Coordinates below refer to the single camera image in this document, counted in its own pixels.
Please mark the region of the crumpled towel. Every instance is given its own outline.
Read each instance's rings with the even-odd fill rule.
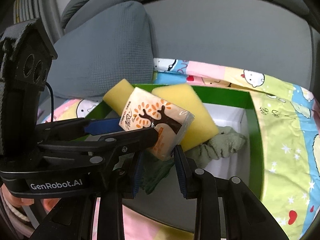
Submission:
[[[247,139],[232,127],[218,127],[219,133],[210,140],[185,152],[186,157],[195,160],[198,168],[205,168],[211,160],[227,158],[237,153]]]
[[[186,157],[195,160],[198,168],[205,168],[211,160],[229,157],[238,152],[245,144],[246,138],[237,133],[231,127],[218,127],[219,134],[202,143],[191,150],[185,152]],[[126,158],[133,154],[127,154],[119,157],[119,162],[114,169],[121,168]],[[140,188],[145,190],[147,195],[153,192],[161,179],[168,176],[170,169],[174,165],[174,160],[161,161],[148,151],[144,151],[143,169],[144,173],[141,179]]]

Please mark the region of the finger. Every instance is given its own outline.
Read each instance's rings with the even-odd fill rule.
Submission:
[[[50,212],[59,200],[59,198],[46,198],[43,200],[43,206],[47,211]]]
[[[29,206],[34,203],[33,199],[28,199],[28,198],[17,198],[9,192],[5,184],[2,185],[2,194],[6,198],[6,200],[14,207],[21,207],[21,206]]]

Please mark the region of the screw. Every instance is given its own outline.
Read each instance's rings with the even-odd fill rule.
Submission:
[[[107,139],[105,139],[105,141],[106,142],[113,142],[113,141],[115,141],[116,139],[114,139],[114,138],[107,138]]]
[[[233,177],[231,181],[235,184],[239,184],[241,182],[241,180],[238,177]]]
[[[195,173],[198,175],[202,175],[202,174],[204,174],[204,170],[203,169],[195,169]]]
[[[90,162],[93,164],[102,162],[102,160],[103,158],[101,156],[94,156],[90,158]]]

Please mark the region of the white star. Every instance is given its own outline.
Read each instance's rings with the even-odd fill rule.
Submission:
[[[281,222],[279,223],[279,225],[281,226],[285,226],[287,224],[287,220],[284,218],[281,220]]]
[[[276,173],[276,169],[274,168],[274,166],[272,166],[271,170],[269,170],[271,173]]]
[[[293,204],[293,200],[294,200],[293,197],[289,197],[289,198],[288,198],[289,204]]]
[[[309,189],[310,189],[310,192],[311,192],[311,190],[312,190],[313,188],[315,188],[315,187],[314,187],[314,186],[315,186],[315,183],[313,182],[313,180],[311,180],[311,182],[309,182],[309,184],[310,184]]]
[[[289,150],[291,150],[290,148],[287,147],[287,145],[282,144],[283,147],[281,149],[284,150],[284,154],[287,154],[287,152],[289,152]]]

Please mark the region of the open box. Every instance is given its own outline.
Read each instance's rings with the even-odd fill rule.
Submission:
[[[161,85],[135,86],[151,92],[153,88]],[[264,170],[262,139],[250,93],[200,86],[194,86],[193,89],[218,126],[231,126],[247,138],[247,143],[241,152],[229,158],[212,160],[205,169],[214,176],[224,179],[239,176],[261,199]],[[101,102],[86,118],[104,118],[110,111],[111,108],[105,102]],[[189,232],[194,230],[196,200],[183,198],[175,167],[150,195],[140,190],[135,199],[124,199],[123,203],[153,220]],[[222,202],[220,204],[220,216],[223,219]],[[221,230],[223,237],[225,235],[223,226]]]

